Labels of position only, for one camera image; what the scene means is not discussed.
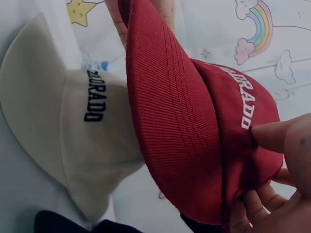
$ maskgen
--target white embroidered lettering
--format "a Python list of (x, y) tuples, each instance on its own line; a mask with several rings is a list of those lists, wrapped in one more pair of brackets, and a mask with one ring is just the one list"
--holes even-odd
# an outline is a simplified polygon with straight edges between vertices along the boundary
[(243, 116), (241, 121), (241, 127), (243, 129), (248, 130), (251, 125), (251, 118), (254, 114), (255, 105), (251, 104), (249, 102), (255, 102), (256, 98), (246, 92), (243, 88), (246, 88), (248, 90), (253, 90), (253, 85), (247, 80), (247, 78), (242, 74), (237, 74), (235, 71), (226, 68), (226, 67), (219, 67), (217, 65), (214, 65), (215, 67), (218, 67), (219, 69), (223, 70), (227, 74), (229, 74), (239, 85), (240, 87), (240, 93), (242, 97), (243, 102)]

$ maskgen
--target yellow star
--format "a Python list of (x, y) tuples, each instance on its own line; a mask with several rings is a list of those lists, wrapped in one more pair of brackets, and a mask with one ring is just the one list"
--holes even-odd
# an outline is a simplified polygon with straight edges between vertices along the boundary
[(71, 23), (77, 23), (81, 26), (87, 27), (86, 14), (96, 6), (94, 2), (86, 2), (83, 0), (71, 0), (67, 4), (68, 14)]

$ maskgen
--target black fabric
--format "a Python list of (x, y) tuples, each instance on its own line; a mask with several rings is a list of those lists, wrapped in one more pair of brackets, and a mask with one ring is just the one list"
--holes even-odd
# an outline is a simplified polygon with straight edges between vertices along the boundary
[(34, 233), (89, 233), (89, 231), (57, 213), (44, 210), (35, 216)]
[(90, 232), (52, 211), (43, 210), (35, 216), (34, 233), (142, 233), (134, 227), (104, 220)]
[(142, 233), (134, 227), (123, 225), (120, 223), (104, 220), (100, 222), (92, 233)]
[(213, 226), (198, 223), (191, 218), (186, 217), (180, 213), (181, 219), (186, 223), (186, 225), (193, 231), (193, 233), (222, 233), (221, 226)]

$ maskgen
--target black embroidered lettering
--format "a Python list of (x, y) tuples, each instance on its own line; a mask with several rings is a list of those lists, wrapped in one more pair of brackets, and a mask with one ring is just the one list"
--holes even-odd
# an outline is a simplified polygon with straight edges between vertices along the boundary
[(96, 84), (105, 84), (104, 80), (100, 79), (89, 79), (90, 83), (96, 83)]
[(103, 114), (102, 113), (86, 113), (84, 116), (84, 121), (85, 122), (98, 122), (103, 119)]
[(90, 88), (88, 91), (95, 90), (98, 92), (105, 92), (106, 91), (106, 85), (94, 85), (94, 84), (89, 84), (88, 85)]
[(91, 100), (105, 100), (107, 97), (98, 93), (92, 93), (88, 91), (88, 101)]
[(87, 112), (84, 116), (85, 122), (99, 122), (104, 117), (106, 110), (106, 95), (102, 93), (106, 91), (105, 81), (101, 78), (95, 70), (88, 70), (89, 89), (88, 89), (88, 102)]

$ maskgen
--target cap brim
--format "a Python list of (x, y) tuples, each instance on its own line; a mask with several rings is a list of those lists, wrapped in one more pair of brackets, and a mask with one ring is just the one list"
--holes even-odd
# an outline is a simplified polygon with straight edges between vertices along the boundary
[(3, 60), (0, 103), (20, 144), (64, 185), (62, 160), (56, 156), (61, 154), (59, 116), (65, 79), (66, 68), (39, 14), (18, 34)]
[(182, 213), (199, 222), (221, 224), (222, 162), (208, 89), (148, 0), (119, 0), (119, 7), (128, 27), (131, 111), (148, 169)]

